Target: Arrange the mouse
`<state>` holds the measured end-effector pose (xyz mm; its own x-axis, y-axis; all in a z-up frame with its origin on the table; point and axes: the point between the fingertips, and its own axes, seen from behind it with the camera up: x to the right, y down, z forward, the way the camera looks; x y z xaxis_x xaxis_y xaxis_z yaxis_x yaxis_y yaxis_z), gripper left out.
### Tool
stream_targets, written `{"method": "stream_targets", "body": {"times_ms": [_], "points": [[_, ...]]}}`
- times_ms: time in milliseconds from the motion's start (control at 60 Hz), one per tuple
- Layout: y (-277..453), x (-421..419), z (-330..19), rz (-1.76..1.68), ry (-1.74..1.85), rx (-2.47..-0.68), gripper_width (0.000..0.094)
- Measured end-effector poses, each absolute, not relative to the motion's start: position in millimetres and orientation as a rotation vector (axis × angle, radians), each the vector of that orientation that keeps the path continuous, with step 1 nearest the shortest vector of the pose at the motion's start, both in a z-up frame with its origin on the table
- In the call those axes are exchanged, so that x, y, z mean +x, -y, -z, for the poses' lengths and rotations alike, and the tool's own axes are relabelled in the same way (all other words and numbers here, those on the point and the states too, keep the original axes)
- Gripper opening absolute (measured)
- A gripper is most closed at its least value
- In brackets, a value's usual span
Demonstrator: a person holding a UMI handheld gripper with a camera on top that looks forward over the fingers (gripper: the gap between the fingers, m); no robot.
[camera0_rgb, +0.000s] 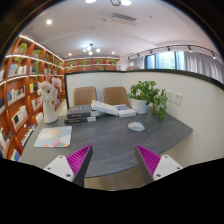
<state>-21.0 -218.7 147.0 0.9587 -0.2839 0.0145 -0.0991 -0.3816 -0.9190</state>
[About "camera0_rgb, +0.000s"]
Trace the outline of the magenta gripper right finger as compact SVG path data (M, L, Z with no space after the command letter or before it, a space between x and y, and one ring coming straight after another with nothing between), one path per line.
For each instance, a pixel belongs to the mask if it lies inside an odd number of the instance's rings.
M182 166L169 155L160 156L140 145L135 146L135 156L146 184L182 169Z

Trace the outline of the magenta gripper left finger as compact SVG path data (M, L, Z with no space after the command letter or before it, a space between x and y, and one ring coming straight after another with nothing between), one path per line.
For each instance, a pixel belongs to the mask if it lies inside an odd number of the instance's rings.
M83 187L92 155L92 146L88 145L69 156L59 155L44 170Z

